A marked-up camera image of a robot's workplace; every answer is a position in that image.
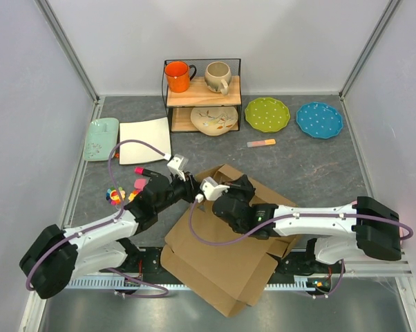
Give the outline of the brown cardboard box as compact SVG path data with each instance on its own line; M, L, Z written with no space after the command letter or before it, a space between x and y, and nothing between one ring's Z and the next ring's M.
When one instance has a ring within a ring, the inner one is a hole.
M191 205L164 238L160 263L225 317L257 304L278 263L299 235L259 240L239 236L212 212L213 203Z

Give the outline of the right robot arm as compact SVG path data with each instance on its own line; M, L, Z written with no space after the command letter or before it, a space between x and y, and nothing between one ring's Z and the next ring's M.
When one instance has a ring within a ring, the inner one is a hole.
M401 259L399 216L369 196L337 207L291 207L251 202L255 187L247 176L227 184L212 212L238 234L256 239L312 236L304 266L319 272L342 259Z

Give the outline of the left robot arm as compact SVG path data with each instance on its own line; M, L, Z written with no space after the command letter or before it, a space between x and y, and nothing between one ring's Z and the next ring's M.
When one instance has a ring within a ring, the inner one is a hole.
M89 273L107 268L133 271L139 260L130 237L148 230L159 213L178 201L193 202L200 192L200 181L189 172L184 178L166 177L137 167L135 173L148 182L115 214L76 228L62 230L53 224L41 231L19 262L28 290L48 299Z

